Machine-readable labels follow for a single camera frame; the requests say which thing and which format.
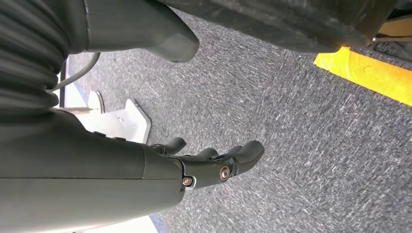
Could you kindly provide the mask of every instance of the prosthetic hand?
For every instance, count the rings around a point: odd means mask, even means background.
[[[0,232],[68,232],[178,204],[186,189],[250,170],[252,141],[223,155],[175,156],[177,138],[152,145],[88,132],[52,109],[46,90],[70,53],[145,48],[186,62],[199,42],[167,6],[146,0],[0,0]]]

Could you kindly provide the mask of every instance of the black flexible hose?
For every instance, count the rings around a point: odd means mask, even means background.
[[[56,74],[69,54],[68,37],[43,1],[0,4],[0,117],[47,113],[58,103],[46,89],[57,85]]]

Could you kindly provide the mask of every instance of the cable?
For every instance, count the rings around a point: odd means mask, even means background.
[[[94,65],[97,63],[97,61],[99,60],[100,57],[100,53],[96,52],[93,54],[93,57],[91,58],[90,62],[83,68],[81,69],[79,72],[77,72],[76,74],[74,74],[73,76],[71,76],[70,78],[58,83],[56,85],[55,88],[53,89],[48,89],[47,92],[53,92],[55,90],[58,90],[62,87],[65,87],[67,85],[69,85],[70,83],[78,80],[79,78],[83,77],[85,74],[87,74],[93,67]]]

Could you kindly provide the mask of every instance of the bolt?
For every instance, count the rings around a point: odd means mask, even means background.
[[[185,177],[185,178],[183,178],[182,183],[183,183],[184,186],[189,187],[189,186],[192,185],[193,179],[191,177]]]
[[[229,179],[229,175],[230,175],[230,169],[229,169],[229,167],[228,167],[228,166],[223,166],[223,167],[220,169],[220,173],[219,173],[220,179],[221,179],[222,181],[227,181],[227,179]]]

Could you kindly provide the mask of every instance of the robotic arm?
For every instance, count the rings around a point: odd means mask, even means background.
[[[144,48],[190,60],[199,41],[150,0],[0,0],[0,232],[74,231],[177,205],[186,189],[223,183],[264,153],[252,141],[219,155],[175,156],[186,143],[128,142],[88,132],[52,109],[46,90],[69,54]]]

